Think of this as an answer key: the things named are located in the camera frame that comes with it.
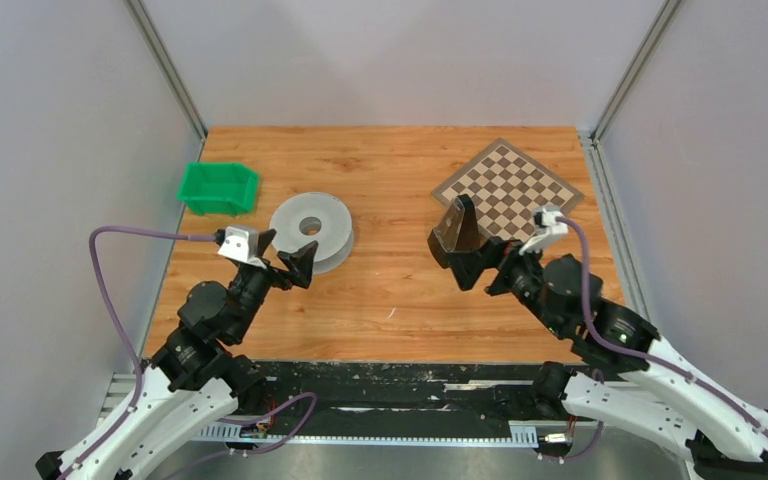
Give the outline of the grey cable spool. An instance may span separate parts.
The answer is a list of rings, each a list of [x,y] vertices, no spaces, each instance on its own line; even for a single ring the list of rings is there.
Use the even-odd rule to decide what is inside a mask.
[[[323,192],[306,192],[284,201],[269,226],[276,230],[273,247],[293,252],[312,241],[318,243],[313,273],[323,274],[343,264],[354,246],[351,213],[339,198]]]

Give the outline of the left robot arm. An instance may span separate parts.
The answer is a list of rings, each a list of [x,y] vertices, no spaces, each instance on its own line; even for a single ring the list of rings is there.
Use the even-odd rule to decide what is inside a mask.
[[[110,299],[97,251],[103,233],[215,243],[236,269],[229,284],[202,281],[178,310],[178,326],[148,359],[140,358]],[[273,289],[308,288],[318,242],[277,254],[282,267],[265,259],[276,232],[231,225],[211,234],[180,234],[119,225],[95,229],[89,238],[102,300],[134,366],[129,395],[73,447],[44,453],[35,468],[43,479],[146,479],[171,454],[209,425],[237,410],[253,414],[266,399],[265,379],[241,344],[267,294]]]

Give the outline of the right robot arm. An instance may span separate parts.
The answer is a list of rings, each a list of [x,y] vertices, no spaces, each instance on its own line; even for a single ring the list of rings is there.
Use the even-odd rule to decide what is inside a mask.
[[[463,290],[494,270],[489,295],[514,296],[584,363],[646,392],[624,394],[546,363],[530,392],[537,413],[564,410],[621,428],[688,462],[702,479],[768,479],[768,410],[717,385],[654,325],[604,299],[587,254],[544,262],[540,242],[495,237],[431,251]]]

